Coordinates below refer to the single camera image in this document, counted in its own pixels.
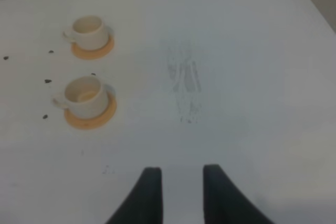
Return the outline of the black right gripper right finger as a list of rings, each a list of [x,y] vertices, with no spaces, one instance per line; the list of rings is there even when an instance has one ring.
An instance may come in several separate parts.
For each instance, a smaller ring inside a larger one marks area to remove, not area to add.
[[[215,164],[203,167],[203,212],[205,223],[272,223]]]

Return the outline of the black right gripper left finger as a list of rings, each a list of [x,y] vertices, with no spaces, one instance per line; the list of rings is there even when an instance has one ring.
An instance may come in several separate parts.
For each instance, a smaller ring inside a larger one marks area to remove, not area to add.
[[[145,168],[137,183],[107,223],[161,223],[162,171]]]

